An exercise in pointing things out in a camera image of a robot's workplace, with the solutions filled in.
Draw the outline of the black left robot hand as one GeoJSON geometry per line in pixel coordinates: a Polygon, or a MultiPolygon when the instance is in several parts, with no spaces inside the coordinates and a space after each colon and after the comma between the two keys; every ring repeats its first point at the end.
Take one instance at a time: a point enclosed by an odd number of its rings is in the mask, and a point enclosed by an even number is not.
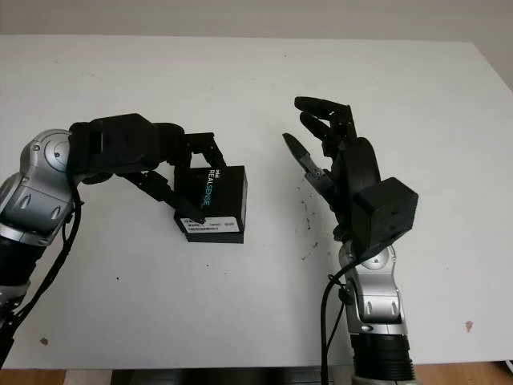
{"type": "MultiPolygon", "coordinates": [[[[180,171],[190,170],[192,156],[201,154],[209,165],[222,168],[226,165],[212,132],[187,134],[183,128],[170,123],[158,123],[160,160],[180,171]]],[[[128,180],[156,201],[162,201],[184,217],[203,224],[205,215],[188,198],[173,191],[168,180],[155,171],[122,173],[128,180]]]]}

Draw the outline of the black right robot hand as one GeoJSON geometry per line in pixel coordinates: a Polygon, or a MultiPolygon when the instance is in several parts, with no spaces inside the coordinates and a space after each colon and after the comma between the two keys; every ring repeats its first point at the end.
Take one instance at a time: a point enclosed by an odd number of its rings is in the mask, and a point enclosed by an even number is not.
{"type": "Polygon", "coordinates": [[[305,170],[305,179],[335,214],[334,239],[347,241],[353,236],[353,196],[381,180],[374,150],[367,139],[357,135],[349,105],[298,96],[294,106],[301,111],[301,123],[321,141],[323,155],[332,160],[331,169],[316,166],[293,135],[285,133],[285,143],[305,170]]]}

